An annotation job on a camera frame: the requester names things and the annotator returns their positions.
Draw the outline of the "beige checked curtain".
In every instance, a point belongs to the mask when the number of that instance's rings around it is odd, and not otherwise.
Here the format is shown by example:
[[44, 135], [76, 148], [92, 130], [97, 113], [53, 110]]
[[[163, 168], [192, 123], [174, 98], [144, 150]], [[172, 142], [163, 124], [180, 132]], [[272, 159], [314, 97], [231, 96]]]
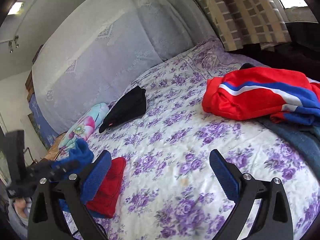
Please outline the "beige checked curtain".
[[248, 44], [262, 49], [291, 42], [285, 21], [273, 0], [195, 0], [226, 51]]

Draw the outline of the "purple floral bedspread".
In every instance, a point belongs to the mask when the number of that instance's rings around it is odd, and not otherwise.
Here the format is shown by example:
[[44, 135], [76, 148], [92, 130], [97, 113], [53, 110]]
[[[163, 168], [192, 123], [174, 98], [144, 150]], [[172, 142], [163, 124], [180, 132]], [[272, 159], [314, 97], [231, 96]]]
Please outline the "purple floral bedspread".
[[319, 182], [298, 152], [256, 121], [202, 109], [207, 80], [248, 61], [210, 38], [133, 82], [146, 89], [142, 118], [89, 137], [95, 156], [108, 150], [126, 159], [116, 213], [97, 219], [109, 239], [212, 239], [234, 206], [210, 167], [213, 149], [256, 179], [280, 178], [294, 238], [310, 228], [319, 214]]

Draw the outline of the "folded black garment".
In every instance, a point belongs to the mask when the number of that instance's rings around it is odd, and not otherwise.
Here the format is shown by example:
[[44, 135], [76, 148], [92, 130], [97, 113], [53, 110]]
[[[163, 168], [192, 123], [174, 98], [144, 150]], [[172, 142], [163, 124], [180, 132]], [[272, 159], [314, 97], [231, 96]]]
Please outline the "folded black garment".
[[134, 87], [124, 94], [105, 116], [99, 133], [112, 132], [116, 128], [141, 118], [147, 110], [146, 89]]

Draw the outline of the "ceiling light panel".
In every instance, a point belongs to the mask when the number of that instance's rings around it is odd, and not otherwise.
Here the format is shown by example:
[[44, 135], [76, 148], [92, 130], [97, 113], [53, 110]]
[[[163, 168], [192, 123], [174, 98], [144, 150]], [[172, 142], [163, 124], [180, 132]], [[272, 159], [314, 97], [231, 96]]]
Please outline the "ceiling light panel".
[[23, 2], [15, 2], [10, 8], [8, 15], [17, 15], [20, 13], [24, 3]]

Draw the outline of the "blue pants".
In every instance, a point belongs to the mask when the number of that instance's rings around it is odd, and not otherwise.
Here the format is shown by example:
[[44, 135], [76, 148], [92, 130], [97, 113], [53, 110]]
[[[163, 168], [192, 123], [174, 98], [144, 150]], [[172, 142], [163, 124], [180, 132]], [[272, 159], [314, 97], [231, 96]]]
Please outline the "blue pants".
[[[57, 168], [58, 166], [64, 165], [70, 161], [77, 160], [79, 167], [67, 172], [64, 178], [68, 178], [70, 174], [79, 174], [84, 167], [92, 163], [94, 158], [93, 152], [89, 149], [87, 142], [83, 139], [77, 139], [75, 146], [69, 150], [69, 156], [67, 158], [53, 162], [51, 168]], [[105, 178], [108, 169], [111, 165], [111, 158], [107, 157], [105, 162], [99, 163], [93, 171], [86, 177], [86, 180], [81, 187], [80, 199], [82, 204], [87, 205], [89, 201], [93, 200], [100, 185]]]

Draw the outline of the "brown pillow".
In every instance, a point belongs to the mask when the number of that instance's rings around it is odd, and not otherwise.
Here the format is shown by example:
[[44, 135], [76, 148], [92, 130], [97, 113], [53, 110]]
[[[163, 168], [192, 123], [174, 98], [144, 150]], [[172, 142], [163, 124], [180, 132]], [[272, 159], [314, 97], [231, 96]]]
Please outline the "brown pillow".
[[59, 143], [61, 142], [65, 134], [66, 133], [62, 133], [55, 139], [53, 145], [50, 147], [47, 154], [44, 156], [44, 158], [41, 159], [42, 161], [47, 161], [47, 160], [56, 161], [56, 159], [60, 154]]

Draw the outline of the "red garment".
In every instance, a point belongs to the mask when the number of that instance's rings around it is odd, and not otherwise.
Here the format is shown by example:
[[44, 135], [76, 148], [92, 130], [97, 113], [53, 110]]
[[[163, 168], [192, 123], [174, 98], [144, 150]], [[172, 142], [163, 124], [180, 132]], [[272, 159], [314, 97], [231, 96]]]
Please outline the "red garment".
[[94, 218], [112, 218], [116, 211], [126, 160], [123, 157], [112, 159], [111, 167], [102, 181], [94, 198], [86, 207]]

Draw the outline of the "folded teal pink floral quilt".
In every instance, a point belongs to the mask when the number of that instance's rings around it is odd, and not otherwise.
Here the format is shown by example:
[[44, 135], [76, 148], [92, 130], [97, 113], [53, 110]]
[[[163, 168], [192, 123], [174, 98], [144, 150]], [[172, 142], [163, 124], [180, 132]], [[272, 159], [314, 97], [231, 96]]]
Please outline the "folded teal pink floral quilt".
[[75, 142], [78, 139], [87, 139], [103, 122], [109, 106], [106, 103], [99, 103], [88, 110], [64, 135], [59, 143], [59, 149], [65, 152], [75, 148]]

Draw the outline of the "red white blue jacket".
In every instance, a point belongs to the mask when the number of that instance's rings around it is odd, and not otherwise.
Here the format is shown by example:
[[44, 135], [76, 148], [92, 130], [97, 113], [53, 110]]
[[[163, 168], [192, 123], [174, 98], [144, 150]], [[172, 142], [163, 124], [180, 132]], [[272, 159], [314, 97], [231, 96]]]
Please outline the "red white blue jacket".
[[237, 121], [269, 116], [273, 122], [319, 126], [319, 82], [287, 69], [235, 70], [207, 81], [202, 108]]

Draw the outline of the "dark blue-grey garment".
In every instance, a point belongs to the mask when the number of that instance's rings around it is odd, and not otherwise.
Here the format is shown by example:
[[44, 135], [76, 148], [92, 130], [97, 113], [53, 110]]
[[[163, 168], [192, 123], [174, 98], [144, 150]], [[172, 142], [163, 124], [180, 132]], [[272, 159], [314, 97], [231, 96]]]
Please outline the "dark blue-grey garment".
[[258, 118], [257, 121], [293, 146], [319, 180], [319, 126], [274, 123], [268, 118]]

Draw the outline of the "lavender lace headboard cover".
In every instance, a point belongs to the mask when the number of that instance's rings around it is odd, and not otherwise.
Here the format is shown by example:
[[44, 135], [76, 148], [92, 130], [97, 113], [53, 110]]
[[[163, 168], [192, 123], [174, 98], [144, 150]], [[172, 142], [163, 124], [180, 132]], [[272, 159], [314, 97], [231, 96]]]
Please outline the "lavender lace headboard cover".
[[140, 74], [214, 35], [194, 0], [85, 0], [33, 65], [37, 104], [62, 133]]

